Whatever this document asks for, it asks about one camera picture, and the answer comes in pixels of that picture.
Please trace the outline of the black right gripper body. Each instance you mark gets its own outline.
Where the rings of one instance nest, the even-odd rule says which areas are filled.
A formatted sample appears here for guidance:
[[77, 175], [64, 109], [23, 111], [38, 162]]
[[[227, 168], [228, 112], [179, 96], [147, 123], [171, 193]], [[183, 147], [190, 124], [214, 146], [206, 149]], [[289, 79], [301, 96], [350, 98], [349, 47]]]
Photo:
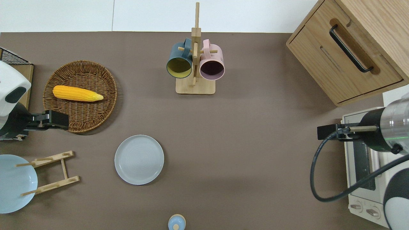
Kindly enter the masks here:
[[[324, 126], [318, 126], [317, 127], [317, 139], [318, 140], [324, 140], [327, 136], [329, 136], [331, 133], [340, 130], [342, 128], [346, 127], [354, 127], [357, 126], [358, 123], [352, 123], [349, 125], [337, 123], [337, 124], [328, 124]], [[341, 133], [337, 134], [335, 137], [332, 137], [330, 140], [338, 140], [338, 141], [358, 141], [361, 140], [362, 138], [358, 134], [353, 134], [353, 133]]]

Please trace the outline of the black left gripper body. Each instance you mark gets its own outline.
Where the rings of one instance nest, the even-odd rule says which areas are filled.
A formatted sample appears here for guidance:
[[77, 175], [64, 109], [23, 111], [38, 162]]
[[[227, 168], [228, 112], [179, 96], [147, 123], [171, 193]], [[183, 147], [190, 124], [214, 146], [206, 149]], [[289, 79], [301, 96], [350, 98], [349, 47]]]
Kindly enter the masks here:
[[49, 129], [69, 129], [69, 116], [53, 110], [45, 110], [43, 113], [31, 113], [31, 119], [25, 127], [26, 131], [45, 131]]

